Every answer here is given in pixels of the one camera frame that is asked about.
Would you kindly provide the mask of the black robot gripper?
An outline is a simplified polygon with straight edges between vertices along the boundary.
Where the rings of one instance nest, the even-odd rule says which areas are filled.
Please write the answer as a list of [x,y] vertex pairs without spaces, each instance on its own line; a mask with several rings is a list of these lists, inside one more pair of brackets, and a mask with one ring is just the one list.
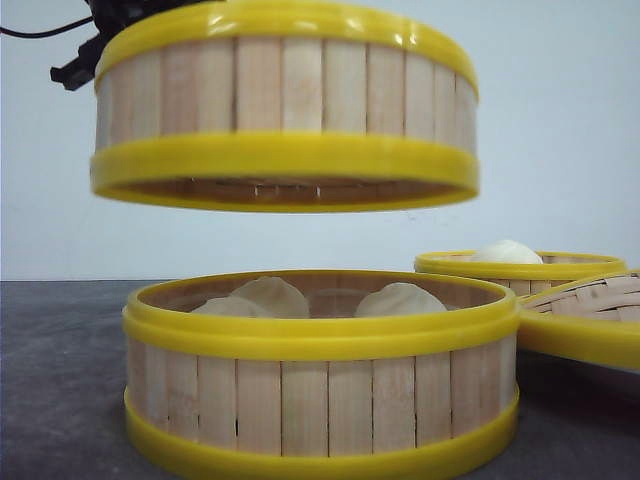
[[50,68],[50,78],[66,90],[75,91],[95,77],[95,70],[107,43],[131,23],[131,2],[88,0],[98,33],[83,43],[77,57],[61,67]]

